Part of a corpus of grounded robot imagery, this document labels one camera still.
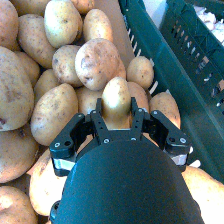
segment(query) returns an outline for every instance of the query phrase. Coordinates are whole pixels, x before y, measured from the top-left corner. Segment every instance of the crate slot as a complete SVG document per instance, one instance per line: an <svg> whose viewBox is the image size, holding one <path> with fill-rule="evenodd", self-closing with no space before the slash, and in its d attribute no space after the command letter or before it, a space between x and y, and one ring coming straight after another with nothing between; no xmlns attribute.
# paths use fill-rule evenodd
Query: crate slot
<svg viewBox="0 0 224 224"><path fill-rule="evenodd" d="M138 50L138 53L137 53L136 57L141 55L141 51L142 51L141 49Z"/></svg>

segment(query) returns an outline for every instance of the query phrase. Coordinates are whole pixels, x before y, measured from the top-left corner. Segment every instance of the potato skin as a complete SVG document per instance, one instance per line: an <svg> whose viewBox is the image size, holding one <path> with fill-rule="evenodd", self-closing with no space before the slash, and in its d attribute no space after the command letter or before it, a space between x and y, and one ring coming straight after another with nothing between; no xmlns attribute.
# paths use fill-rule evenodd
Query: potato skin
<svg viewBox="0 0 224 224"><path fill-rule="evenodd" d="M75 70L75 57L79 49L79 46L65 45L55 52L52 67L60 83L68 83L73 87L83 86Z"/></svg>
<svg viewBox="0 0 224 224"><path fill-rule="evenodd" d="M130 128L131 95L127 81L111 79L102 94L102 117L108 129Z"/></svg>
<svg viewBox="0 0 224 224"><path fill-rule="evenodd" d="M61 199L67 177L57 177L47 149L34 165L30 180L30 201L34 210L44 216L50 215L52 205Z"/></svg>
<svg viewBox="0 0 224 224"><path fill-rule="evenodd" d="M40 76L35 87L34 87L34 103L36 105L37 101L50 89L59 86L57 77L54 74L53 69L48 69Z"/></svg>
<svg viewBox="0 0 224 224"><path fill-rule="evenodd" d="M8 0L0 1L0 46L13 50L19 29L18 13Z"/></svg>
<svg viewBox="0 0 224 224"><path fill-rule="evenodd" d="M19 58L0 47L0 131L24 126L33 107L33 89Z"/></svg>
<svg viewBox="0 0 224 224"><path fill-rule="evenodd" d="M6 183L23 175L34 163L39 149L30 125L0 132L0 183Z"/></svg>
<svg viewBox="0 0 224 224"><path fill-rule="evenodd" d="M19 16L36 14L44 16L45 8L50 0L10 0L15 6Z"/></svg>
<svg viewBox="0 0 224 224"><path fill-rule="evenodd" d="M182 176L206 224L222 223L224 185L199 168L186 166Z"/></svg>
<svg viewBox="0 0 224 224"><path fill-rule="evenodd" d="M128 89L131 97L135 97L138 107L149 112L149 102L145 90L135 82L128 82Z"/></svg>
<svg viewBox="0 0 224 224"><path fill-rule="evenodd" d="M45 93L31 118L31 131L38 143L49 146L70 119L78 113L75 90L67 83Z"/></svg>
<svg viewBox="0 0 224 224"><path fill-rule="evenodd" d="M46 69L52 68L56 51L47 40L42 16L27 14L19 17L18 41L22 49Z"/></svg>
<svg viewBox="0 0 224 224"><path fill-rule="evenodd" d="M29 76L32 87L34 88L40 76L40 66L25 52L16 51L15 54L19 57L26 74Z"/></svg>
<svg viewBox="0 0 224 224"><path fill-rule="evenodd" d="M86 15L95 6L95 0L71 0L80 14Z"/></svg>
<svg viewBox="0 0 224 224"><path fill-rule="evenodd" d="M75 69L80 81L90 90L103 89L115 76L120 55L109 40L96 38L85 43L78 51Z"/></svg>
<svg viewBox="0 0 224 224"><path fill-rule="evenodd" d="M127 81L136 82L143 89L148 89L154 78L154 70L151 62L144 56L138 56L131 60L127 68Z"/></svg>
<svg viewBox="0 0 224 224"><path fill-rule="evenodd" d="M45 9L44 26L50 44L59 48L71 44L78 32L77 9L70 0L50 1Z"/></svg>
<svg viewBox="0 0 224 224"><path fill-rule="evenodd" d="M166 92L156 94L149 101L149 112L151 113L153 110L161 111L175 126L180 129L181 119L179 109L171 94Z"/></svg>
<svg viewBox="0 0 224 224"><path fill-rule="evenodd" d="M75 89L79 102L79 113L90 114L96 109L97 98L101 98L103 90L92 91L85 86Z"/></svg>
<svg viewBox="0 0 224 224"><path fill-rule="evenodd" d="M0 223L37 224L29 197L15 187L0 187Z"/></svg>
<svg viewBox="0 0 224 224"><path fill-rule="evenodd" d="M109 18L100 9L90 10L84 19L83 35L85 41L104 38L113 42L113 31Z"/></svg>

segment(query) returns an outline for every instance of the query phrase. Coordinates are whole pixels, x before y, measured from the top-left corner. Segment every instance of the dirt spot on potato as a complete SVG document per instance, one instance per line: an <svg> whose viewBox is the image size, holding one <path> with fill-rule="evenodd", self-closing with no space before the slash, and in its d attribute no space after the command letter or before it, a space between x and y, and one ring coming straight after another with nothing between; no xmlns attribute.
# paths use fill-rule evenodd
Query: dirt spot on potato
<svg viewBox="0 0 224 224"><path fill-rule="evenodd" d="M16 92L16 91L14 91L14 90L8 90L7 92L6 92L6 99L7 99L7 102L8 103L11 103L11 102L13 102L13 101L15 101L15 100L19 100L20 98L21 98L21 93L18 93L18 92Z"/></svg>
<svg viewBox="0 0 224 224"><path fill-rule="evenodd" d="M1 42L5 41L5 37L0 37Z"/></svg>
<svg viewBox="0 0 224 224"><path fill-rule="evenodd" d="M0 118L0 124L4 125L6 123L6 119Z"/></svg>
<svg viewBox="0 0 224 224"><path fill-rule="evenodd" d="M54 59L53 63L57 64L58 63L58 59Z"/></svg>
<svg viewBox="0 0 224 224"><path fill-rule="evenodd" d="M19 136L20 136L21 138L24 138L24 137L26 136L26 133L25 133L25 131L24 131L23 128L20 128L20 129L19 129Z"/></svg>
<svg viewBox="0 0 224 224"><path fill-rule="evenodd" d="M92 68L95 66L94 61L87 55L81 60L81 68Z"/></svg>
<svg viewBox="0 0 224 224"><path fill-rule="evenodd" d="M40 172L39 172L40 175L41 175L41 174L44 172L44 170L46 169L46 166L47 166L47 164L48 164L48 162L49 162L50 159L51 159L51 155L48 155L48 156L42 161L43 166L42 166L41 169L40 169Z"/></svg>

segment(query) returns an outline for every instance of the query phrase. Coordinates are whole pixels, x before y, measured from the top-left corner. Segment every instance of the grasped potato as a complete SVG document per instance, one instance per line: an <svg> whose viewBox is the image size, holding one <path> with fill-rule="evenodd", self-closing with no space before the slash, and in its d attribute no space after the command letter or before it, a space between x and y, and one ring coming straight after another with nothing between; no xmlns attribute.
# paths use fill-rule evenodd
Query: grasped potato
<svg viewBox="0 0 224 224"><path fill-rule="evenodd" d="M52 205L61 199L66 178L55 175L50 151L45 151L36 162L30 180L30 201L38 214L50 215Z"/></svg>
<svg viewBox="0 0 224 224"><path fill-rule="evenodd" d="M54 74L53 69L48 69L40 76L35 87L34 87L34 103L36 105L37 101L50 89L59 86L57 77Z"/></svg>
<svg viewBox="0 0 224 224"><path fill-rule="evenodd" d="M104 38L113 42L113 31L109 18L100 9L90 10L84 19L83 35L85 41Z"/></svg>
<svg viewBox="0 0 224 224"><path fill-rule="evenodd" d="M153 110L161 111L174 125L180 129L180 113L175 99L171 94L161 92L149 101L149 113Z"/></svg>
<svg viewBox="0 0 224 224"><path fill-rule="evenodd" d="M44 68L52 68L56 51L47 40L42 16L27 14L19 17L18 41L22 49Z"/></svg>
<svg viewBox="0 0 224 224"><path fill-rule="evenodd" d="M6 183L32 166L39 147L26 124L14 131L0 132L0 149L0 183Z"/></svg>
<svg viewBox="0 0 224 224"><path fill-rule="evenodd" d="M0 47L0 131L24 126L33 111L34 94L19 58Z"/></svg>
<svg viewBox="0 0 224 224"><path fill-rule="evenodd" d="M77 9L70 0L50 1L45 9L44 26L50 44L59 48L71 44L78 33Z"/></svg>
<svg viewBox="0 0 224 224"><path fill-rule="evenodd" d="M94 8L95 0L71 0L80 14L85 15Z"/></svg>
<svg viewBox="0 0 224 224"><path fill-rule="evenodd" d="M37 224L29 197L15 187L0 187L0 223Z"/></svg>
<svg viewBox="0 0 224 224"><path fill-rule="evenodd" d="M37 102L31 131L38 143L49 146L71 118L78 113L75 90L67 83L45 93Z"/></svg>
<svg viewBox="0 0 224 224"><path fill-rule="evenodd" d="M73 87L83 85L75 70L75 57L79 48L75 45L65 45L55 52L52 67L60 83L68 83Z"/></svg>
<svg viewBox="0 0 224 224"><path fill-rule="evenodd" d="M103 89L117 72L120 55L109 40L97 38L85 43L78 51L75 69L80 81L90 90Z"/></svg>
<svg viewBox="0 0 224 224"><path fill-rule="evenodd" d="M26 74L30 78L32 87L34 88L40 76L40 66L25 52L15 51L15 54L19 57Z"/></svg>
<svg viewBox="0 0 224 224"><path fill-rule="evenodd" d="M108 129L130 128L131 95L127 81L121 77L111 79L102 95L102 117Z"/></svg>
<svg viewBox="0 0 224 224"><path fill-rule="evenodd" d="M132 59L127 69L127 81L136 82L143 89L148 89L154 78L154 70L150 60L144 56Z"/></svg>
<svg viewBox="0 0 224 224"><path fill-rule="evenodd" d="M0 46L13 50L19 28L18 13L8 0L0 1Z"/></svg>
<svg viewBox="0 0 224 224"><path fill-rule="evenodd" d="M204 222L222 223L224 185L199 168L187 166L182 175L192 197L200 207Z"/></svg>
<svg viewBox="0 0 224 224"><path fill-rule="evenodd" d="M79 113L85 115L96 109L97 98L101 98L103 93L103 90L92 91L85 86L77 88L75 91L79 102Z"/></svg>
<svg viewBox="0 0 224 224"><path fill-rule="evenodd" d="M36 14L44 16L45 8L50 0L10 0L15 6L19 16Z"/></svg>

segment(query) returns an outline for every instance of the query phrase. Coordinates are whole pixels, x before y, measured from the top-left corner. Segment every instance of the plastic crate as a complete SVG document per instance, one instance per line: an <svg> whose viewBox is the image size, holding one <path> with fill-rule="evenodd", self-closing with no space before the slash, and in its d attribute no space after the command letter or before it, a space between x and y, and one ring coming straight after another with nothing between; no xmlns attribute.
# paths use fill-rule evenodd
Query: plastic crate
<svg viewBox="0 0 224 224"><path fill-rule="evenodd" d="M217 99L211 97L208 87L211 84L204 85L202 81L206 91L198 87L195 82L199 80L192 79L183 68L147 14L142 1L119 0L119 4L135 55L145 56L154 62L154 84L158 83L158 86L153 95L168 89L178 104L181 130L191 138L194 147L187 163L199 160L202 169L224 183L224 115L213 111L217 109ZM213 88L221 76L218 74L217 77L217 82L211 85Z"/></svg>

